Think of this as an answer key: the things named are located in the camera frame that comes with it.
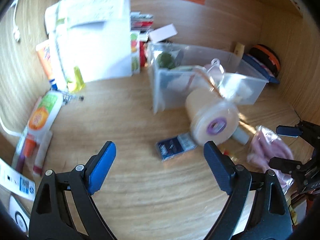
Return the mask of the pink plastic bag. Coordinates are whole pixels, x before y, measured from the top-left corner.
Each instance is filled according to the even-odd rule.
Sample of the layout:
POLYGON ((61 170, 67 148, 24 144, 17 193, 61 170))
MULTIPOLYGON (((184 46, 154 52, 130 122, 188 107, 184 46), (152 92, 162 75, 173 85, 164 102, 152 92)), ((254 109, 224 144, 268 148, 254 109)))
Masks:
POLYGON ((283 193, 286 194, 293 184, 293 179, 279 170, 270 168, 268 163, 273 157, 293 160, 290 148, 276 133, 264 126, 257 126, 249 147, 247 162, 263 172, 274 170, 283 193))

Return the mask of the peach cotton pad roll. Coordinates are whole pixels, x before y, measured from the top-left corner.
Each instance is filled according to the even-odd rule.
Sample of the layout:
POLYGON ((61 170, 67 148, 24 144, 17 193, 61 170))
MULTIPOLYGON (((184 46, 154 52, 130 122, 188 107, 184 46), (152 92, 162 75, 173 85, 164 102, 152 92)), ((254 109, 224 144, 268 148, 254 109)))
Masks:
POLYGON ((185 108, 191 135, 200 146, 208 141, 216 145, 225 142, 239 125, 236 105, 205 88, 193 90, 186 98, 185 108))

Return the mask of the dark blue card packet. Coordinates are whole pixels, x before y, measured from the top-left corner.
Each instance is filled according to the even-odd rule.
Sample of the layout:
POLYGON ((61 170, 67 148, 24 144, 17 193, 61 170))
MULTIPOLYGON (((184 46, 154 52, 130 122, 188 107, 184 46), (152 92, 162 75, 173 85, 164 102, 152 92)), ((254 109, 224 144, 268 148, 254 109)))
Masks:
POLYGON ((172 159, 178 155, 192 151, 195 148, 197 148, 197 144, 192 139, 190 133, 182 133, 155 144, 155 149, 161 161, 172 159))

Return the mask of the pink white small tube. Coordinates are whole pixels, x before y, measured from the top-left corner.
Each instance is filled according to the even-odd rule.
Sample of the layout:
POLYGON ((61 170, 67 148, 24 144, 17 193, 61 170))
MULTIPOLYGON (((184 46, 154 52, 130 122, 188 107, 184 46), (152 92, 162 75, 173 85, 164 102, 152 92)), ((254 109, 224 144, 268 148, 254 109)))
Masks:
POLYGON ((47 151, 48 151, 52 136, 53 136, 52 131, 48 130, 44 134, 42 141, 39 145, 39 149, 33 165, 33 175, 35 176, 40 176, 42 174, 44 161, 46 159, 47 151))

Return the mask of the white orange-label tube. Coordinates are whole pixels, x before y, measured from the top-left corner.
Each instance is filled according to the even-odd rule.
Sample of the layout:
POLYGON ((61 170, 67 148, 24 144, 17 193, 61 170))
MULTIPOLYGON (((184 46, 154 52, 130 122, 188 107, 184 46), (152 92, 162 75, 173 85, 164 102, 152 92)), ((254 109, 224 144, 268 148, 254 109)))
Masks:
POLYGON ((28 134, 41 141, 45 133, 50 130, 56 119, 63 103, 63 95, 56 91, 50 90, 40 100, 33 114, 28 121, 28 134))

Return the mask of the blue fabric pencil case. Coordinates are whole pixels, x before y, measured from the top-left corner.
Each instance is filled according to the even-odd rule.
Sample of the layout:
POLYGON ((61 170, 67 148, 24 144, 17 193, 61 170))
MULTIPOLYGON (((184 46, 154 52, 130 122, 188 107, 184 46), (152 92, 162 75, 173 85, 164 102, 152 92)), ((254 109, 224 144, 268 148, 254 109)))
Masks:
POLYGON ((279 80, 272 74, 272 72, 260 61, 251 55, 244 54, 242 59, 251 65, 255 70, 257 70, 263 77, 265 77, 268 82, 274 84, 280 84, 279 80))

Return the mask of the black pen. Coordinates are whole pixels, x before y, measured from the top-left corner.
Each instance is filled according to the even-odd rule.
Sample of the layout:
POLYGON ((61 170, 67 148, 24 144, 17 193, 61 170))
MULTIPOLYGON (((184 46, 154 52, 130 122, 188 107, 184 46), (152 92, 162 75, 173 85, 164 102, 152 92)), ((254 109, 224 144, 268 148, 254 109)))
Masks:
POLYGON ((71 100, 83 101, 84 100, 84 96, 75 95, 75 94, 71 94, 71 93, 65 93, 63 95, 63 102, 65 104, 69 103, 71 100))

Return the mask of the black orange round case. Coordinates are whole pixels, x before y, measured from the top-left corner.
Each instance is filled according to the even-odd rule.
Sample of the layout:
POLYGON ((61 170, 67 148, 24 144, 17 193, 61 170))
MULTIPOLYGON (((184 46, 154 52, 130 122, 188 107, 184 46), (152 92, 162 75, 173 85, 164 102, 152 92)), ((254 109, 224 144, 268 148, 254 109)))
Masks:
POLYGON ((281 70, 280 59, 271 48, 263 44, 256 44, 248 51, 248 54, 265 65, 274 77, 278 77, 281 70))

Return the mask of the yellow clear tube bottle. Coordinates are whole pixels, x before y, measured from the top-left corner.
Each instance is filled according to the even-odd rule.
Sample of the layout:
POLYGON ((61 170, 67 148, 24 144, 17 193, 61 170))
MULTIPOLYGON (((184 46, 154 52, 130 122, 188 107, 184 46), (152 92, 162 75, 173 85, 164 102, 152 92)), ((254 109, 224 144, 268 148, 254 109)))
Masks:
POLYGON ((77 93, 85 87, 79 67, 75 66, 67 75, 67 88, 69 92, 77 93))

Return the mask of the yellow cream tube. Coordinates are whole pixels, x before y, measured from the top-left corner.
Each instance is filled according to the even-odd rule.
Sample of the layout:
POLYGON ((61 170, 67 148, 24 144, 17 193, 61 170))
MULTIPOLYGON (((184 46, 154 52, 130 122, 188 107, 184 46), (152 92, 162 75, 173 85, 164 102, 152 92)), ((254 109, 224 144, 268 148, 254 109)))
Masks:
POLYGON ((234 51, 233 53, 242 59, 243 55, 244 55, 244 52, 245 52, 245 45, 240 43, 240 42, 237 42, 236 45, 235 45, 235 48, 234 48, 234 51))

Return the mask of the fruit print box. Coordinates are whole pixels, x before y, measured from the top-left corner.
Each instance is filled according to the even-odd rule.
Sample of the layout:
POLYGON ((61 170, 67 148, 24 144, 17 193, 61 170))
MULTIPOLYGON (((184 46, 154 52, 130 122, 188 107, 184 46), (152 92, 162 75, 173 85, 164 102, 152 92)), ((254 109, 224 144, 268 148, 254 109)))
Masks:
POLYGON ((131 71, 132 74, 140 73, 140 32, 131 31, 131 71))

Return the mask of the orange sunscreen tube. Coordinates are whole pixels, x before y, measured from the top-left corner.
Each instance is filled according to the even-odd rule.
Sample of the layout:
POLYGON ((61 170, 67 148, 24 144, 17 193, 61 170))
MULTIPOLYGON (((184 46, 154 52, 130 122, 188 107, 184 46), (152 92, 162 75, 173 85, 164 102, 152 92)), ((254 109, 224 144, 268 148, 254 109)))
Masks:
POLYGON ((37 44, 36 53, 44 70, 44 73, 46 74, 46 77, 50 83, 51 89, 58 90, 54 71, 51 64, 49 40, 45 40, 37 44))

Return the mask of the white printed paper sheet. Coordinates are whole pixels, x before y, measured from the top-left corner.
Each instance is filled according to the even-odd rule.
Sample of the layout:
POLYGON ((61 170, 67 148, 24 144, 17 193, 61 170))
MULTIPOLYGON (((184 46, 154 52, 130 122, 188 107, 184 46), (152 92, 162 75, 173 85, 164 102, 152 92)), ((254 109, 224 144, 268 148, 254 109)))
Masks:
POLYGON ((85 83, 132 75, 130 0, 60 0, 44 22, 66 80, 74 68, 85 83))

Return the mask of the small white box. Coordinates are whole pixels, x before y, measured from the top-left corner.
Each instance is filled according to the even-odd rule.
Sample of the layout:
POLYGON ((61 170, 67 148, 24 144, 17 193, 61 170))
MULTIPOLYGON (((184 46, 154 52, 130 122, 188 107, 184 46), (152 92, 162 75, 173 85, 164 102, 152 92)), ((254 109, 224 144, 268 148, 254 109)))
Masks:
POLYGON ((169 24, 149 32, 149 39, 152 43, 164 41, 177 35, 177 30, 173 24, 169 24))

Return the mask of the stack of booklets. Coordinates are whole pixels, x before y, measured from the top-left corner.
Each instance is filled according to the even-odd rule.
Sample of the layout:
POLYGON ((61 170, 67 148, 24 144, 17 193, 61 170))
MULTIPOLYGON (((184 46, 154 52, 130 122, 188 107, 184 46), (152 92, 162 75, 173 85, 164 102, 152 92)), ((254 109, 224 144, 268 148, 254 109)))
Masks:
POLYGON ((152 28, 154 17, 152 14, 142 14, 140 11, 130 12, 131 30, 146 32, 152 28))

